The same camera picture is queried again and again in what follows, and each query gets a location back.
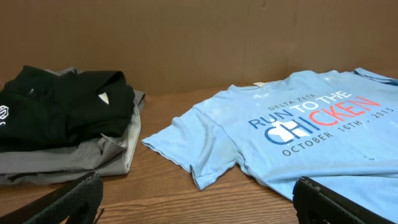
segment t-shirt hem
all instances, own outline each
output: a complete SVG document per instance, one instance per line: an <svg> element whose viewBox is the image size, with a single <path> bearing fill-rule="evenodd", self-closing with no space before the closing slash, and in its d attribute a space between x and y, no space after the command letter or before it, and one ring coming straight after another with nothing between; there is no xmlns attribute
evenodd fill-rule
<svg viewBox="0 0 398 224"><path fill-rule="evenodd" d="M145 145L145 146L149 147L150 149L152 149L153 151L159 153L166 159L174 162L176 165L179 165L185 171L191 172L190 163L185 161L184 159L181 159L181 157L173 154L172 152L170 152L166 149L162 149L161 147L156 146L156 143L150 141L149 139L143 139L141 142L143 143L143 145Z"/></svg>

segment white logo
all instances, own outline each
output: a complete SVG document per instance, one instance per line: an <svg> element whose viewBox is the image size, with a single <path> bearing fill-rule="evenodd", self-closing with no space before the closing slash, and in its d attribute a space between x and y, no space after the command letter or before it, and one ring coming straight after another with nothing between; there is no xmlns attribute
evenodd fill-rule
<svg viewBox="0 0 398 224"><path fill-rule="evenodd" d="M294 121L288 121L288 122L280 122L276 121L273 122L273 127L276 127L272 130L269 131L269 134L273 135L278 135L282 138L284 142L287 142L289 140L292 140L294 138L293 134L291 134L288 130L284 129L281 124L283 124L286 128L293 129L294 127L297 126L297 123ZM296 134L298 137L304 137L304 136L309 136L305 131L302 131L300 129L295 129L292 131L294 134Z"/></svg>
<svg viewBox="0 0 398 224"><path fill-rule="evenodd" d="M6 119L8 116L8 106L0 106L0 119Z"/></svg>

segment t-shirt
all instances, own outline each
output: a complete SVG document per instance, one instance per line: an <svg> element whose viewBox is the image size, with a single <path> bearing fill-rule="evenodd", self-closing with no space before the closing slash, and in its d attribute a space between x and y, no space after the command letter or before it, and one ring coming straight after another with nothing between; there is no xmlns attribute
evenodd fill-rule
<svg viewBox="0 0 398 224"><path fill-rule="evenodd" d="M191 172L200 190L238 164L292 200L313 180L398 222L398 87L351 72L230 86L142 142Z"/></svg>
<svg viewBox="0 0 398 224"><path fill-rule="evenodd" d="M99 97L104 94L108 102ZM24 66L0 91L0 152L72 146L101 134L120 137L133 99L120 71L56 76Z"/></svg>

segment light blue t-shirt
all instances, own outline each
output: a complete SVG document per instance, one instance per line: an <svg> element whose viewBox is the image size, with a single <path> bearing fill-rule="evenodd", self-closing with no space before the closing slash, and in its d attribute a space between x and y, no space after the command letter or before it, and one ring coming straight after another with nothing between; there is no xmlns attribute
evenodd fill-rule
<svg viewBox="0 0 398 224"><path fill-rule="evenodd" d="M397 140L398 87L304 71L262 87L232 85L142 142L191 172L200 190L239 164L291 200L308 176L398 222Z"/></svg>

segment clothing tag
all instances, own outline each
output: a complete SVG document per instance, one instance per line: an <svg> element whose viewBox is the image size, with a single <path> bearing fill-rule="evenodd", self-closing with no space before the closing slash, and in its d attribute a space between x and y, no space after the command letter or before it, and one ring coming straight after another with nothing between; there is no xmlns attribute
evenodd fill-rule
<svg viewBox="0 0 398 224"><path fill-rule="evenodd" d="M108 95L106 93L102 93L98 95L102 101L104 101L107 105L109 105Z"/></svg>
<svg viewBox="0 0 398 224"><path fill-rule="evenodd" d="M268 83L267 82L266 83L257 82L257 83L253 83L253 84L255 84L256 86L259 86L259 87L263 87L264 85L266 85Z"/></svg>

